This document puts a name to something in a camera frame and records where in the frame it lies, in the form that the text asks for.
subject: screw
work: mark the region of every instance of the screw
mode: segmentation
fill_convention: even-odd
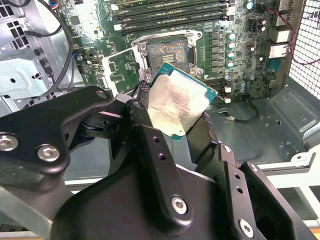
[[[138,109],[143,109],[144,108],[144,106],[138,101],[134,101],[133,105],[136,106]]]
[[[12,151],[18,147],[19,141],[12,135],[0,135],[0,151]]]
[[[307,116],[306,116],[306,115],[301,115],[301,116],[300,116],[300,120],[301,120],[301,121],[307,120]]]
[[[100,97],[100,98],[103,98],[103,99],[106,99],[107,98],[107,95],[104,91],[96,91],[96,94]]]
[[[187,204],[186,202],[179,196],[174,196],[173,198],[171,198],[171,204],[172,207],[174,208],[174,210],[178,213],[178,214],[185,214],[187,212]]]
[[[196,70],[194,68],[191,68],[189,73],[190,73],[190,75],[195,75],[196,74]]]
[[[250,167],[253,169],[253,171],[255,171],[256,173],[258,172],[258,168],[253,165],[252,163],[250,164]]]
[[[26,29],[31,28],[30,22],[26,21],[26,22],[24,23],[24,27],[25,27]]]
[[[230,147],[228,147],[227,145],[223,145],[223,148],[224,148],[228,153],[231,153],[231,149],[230,149]]]
[[[151,78],[152,78],[152,76],[151,76],[150,73],[147,73],[147,74],[145,75],[145,79],[146,79],[146,80],[150,81]]]
[[[142,51],[146,50],[146,45],[140,45],[140,50]]]
[[[60,157],[60,152],[55,146],[45,145],[38,149],[37,155],[41,160],[53,162]]]
[[[239,226],[242,230],[242,232],[248,237],[248,238],[253,238],[254,237],[254,230],[250,226],[249,223],[247,223],[246,220],[239,219]]]

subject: green circuit board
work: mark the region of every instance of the green circuit board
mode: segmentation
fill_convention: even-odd
[[[265,56],[259,60],[272,16],[255,11],[254,3],[62,0],[57,12],[73,35],[75,53],[80,56],[77,69],[86,86],[108,89],[112,82],[116,92],[126,93],[140,80],[152,80],[159,64],[168,62],[218,92],[226,79],[231,79],[232,100],[237,101],[248,94],[268,97],[269,81],[264,75],[275,71]],[[273,1],[263,4],[272,6]],[[256,29],[260,19],[266,21],[264,31]],[[109,56],[106,74],[102,59]]]

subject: metal screw head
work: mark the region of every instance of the metal screw head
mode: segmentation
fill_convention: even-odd
[[[224,148],[228,153],[231,153],[231,149],[230,149],[230,147],[228,147],[227,145],[224,145],[223,148]]]
[[[37,155],[41,160],[53,162],[60,157],[60,152],[55,146],[45,145],[38,149]]]
[[[103,98],[103,99],[106,99],[107,98],[107,95],[104,91],[101,91],[101,90],[98,90],[96,91],[96,94],[100,97],[100,98]]]
[[[301,116],[300,116],[300,120],[301,120],[301,121],[307,120],[307,116],[306,116],[306,115],[301,115]]]
[[[256,173],[258,172],[258,168],[253,165],[253,164],[250,164],[250,167],[253,169],[253,171],[255,171]]]
[[[12,135],[0,135],[0,151],[12,151],[18,147],[19,141]]]
[[[142,51],[146,50],[146,45],[144,45],[144,44],[140,45],[140,50],[142,50]]]
[[[173,198],[171,198],[171,204],[172,207],[174,208],[174,210],[178,213],[178,214],[185,214],[187,212],[187,204],[186,202],[179,196],[174,196]]]
[[[248,238],[253,238],[254,237],[254,230],[250,226],[249,223],[247,223],[246,220],[239,219],[239,226],[242,230],[242,232],[248,237]]]

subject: black metal arm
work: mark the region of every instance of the black metal arm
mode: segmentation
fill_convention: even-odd
[[[0,211],[53,240],[315,239],[261,169],[236,163],[207,115],[187,133],[201,174],[176,166],[147,92],[112,98],[91,86],[0,118]],[[95,137],[111,140],[114,174],[70,197],[70,152]]]

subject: ram slot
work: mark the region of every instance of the ram slot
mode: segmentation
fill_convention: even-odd
[[[147,31],[155,31],[155,30],[161,30],[166,28],[173,28],[173,27],[180,27],[180,26],[187,26],[190,24],[198,24],[198,23],[205,23],[205,22],[213,22],[213,21],[219,21],[219,20],[225,20],[225,15],[215,15],[215,16],[208,16],[203,18],[194,18],[194,19],[188,19],[187,20],[181,19],[177,21],[171,21],[171,22],[164,22],[164,23],[155,23],[154,25],[147,25],[147,26],[130,26],[130,28],[123,26],[121,29],[122,35],[130,35],[134,33],[141,33],[141,32],[147,32]]]
[[[169,2],[161,2],[150,4],[148,6],[133,6],[125,8],[124,10],[116,10],[113,11],[112,14],[114,16],[121,16],[121,17],[131,17],[137,16],[141,13],[149,14],[158,11],[169,11],[175,10],[177,8],[184,8],[184,7],[192,7],[198,6],[203,4],[214,4],[219,3],[220,0],[182,0],[182,1],[169,1]]]
[[[154,12],[149,14],[141,14],[140,16],[132,16],[122,19],[121,21],[118,21],[118,23],[125,23],[130,22],[131,25],[135,24],[142,24],[147,23],[151,21],[160,21],[160,20],[167,20],[171,18],[181,18],[188,15],[191,15],[196,11],[196,15],[200,14],[214,14],[214,13],[221,13],[221,9],[217,7],[216,5],[212,6],[206,5],[204,6],[204,9],[196,9],[194,7],[185,7],[185,8],[179,8],[175,11],[163,11],[163,12]]]

